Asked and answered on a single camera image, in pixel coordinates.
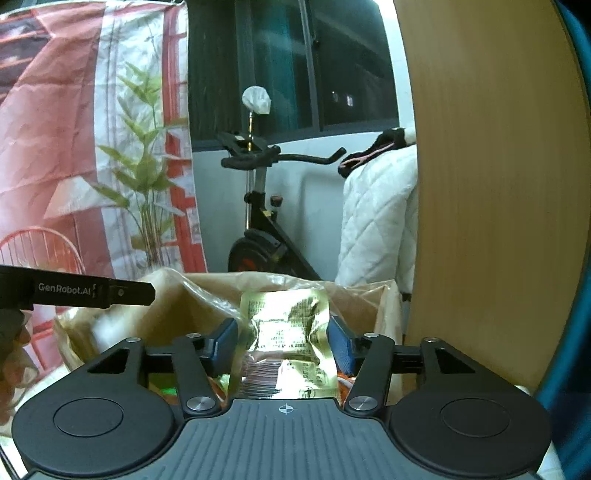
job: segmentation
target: circular pad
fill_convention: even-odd
[[[100,421],[89,421],[89,415]],[[98,437],[114,430],[123,420],[119,404],[104,398],[81,398],[60,407],[53,423],[73,437]]]
[[[539,467],[550,444],[544,408],[518,389],[463,398],[423,388],[390,409],[395,443],[419,465],[452,478],[510,478]]]
[[[509,413],[498,403],[483,398],[462,398],[441,411],[443,423],[466,437],[487,438],[509,426]]]
[[[29,470],[102,478],[157,455],[174,433],[174,417],[156,393],[117,375],[74,375],[23,404],[12,433]]]

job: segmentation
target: red chair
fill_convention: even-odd
[[[0,241],[0,260],[4,265],[40,268],[67,273],[84,273],[84,265],[74,244],[62,233],[33,226],[7,235]],[[37,307],[31,318],[33,334],[25,349],[40,369],[41,376],[61,365],[53,336],[53,319],[63,307]]]

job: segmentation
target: window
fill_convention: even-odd
[[[10,12],[10,10],[16,10],[20,8],[22,4],[22,0],[0,0],[0,14],[5,14],[6,12]]]
[[[267,89],[256,131],[273,142],[398,126],[384,22],[374,0],[188,0],[194,148],[246,130],[242,91]]]

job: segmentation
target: teal fabric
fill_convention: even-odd
[[[581,19],[558,2],[591,98],[591,34]],[[553,440],[567,480],[591,478],[591,262],[551,367],[537,393],[550,412]]]

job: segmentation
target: exercise bike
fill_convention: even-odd
[[[277,145],[270,147],[260,137],[221,132],[218,140],[230,157],[222,159],[222,167],[233,170],[255,172],[254,185],[244,195],[246,203],[246,228],[244,236],[232,245],[228,258],[228,271],[263,271],[292,275],[306,280],[321,280],[318,273],[304,258],[300,250],[277,223],[283,197],[270,198],[271,209],[267,209],[265,182],[267,168],[280,161],[302,161],[318,165],[329,165],[347,152],[338,149],[328,158],[309,155],[282,154]]]

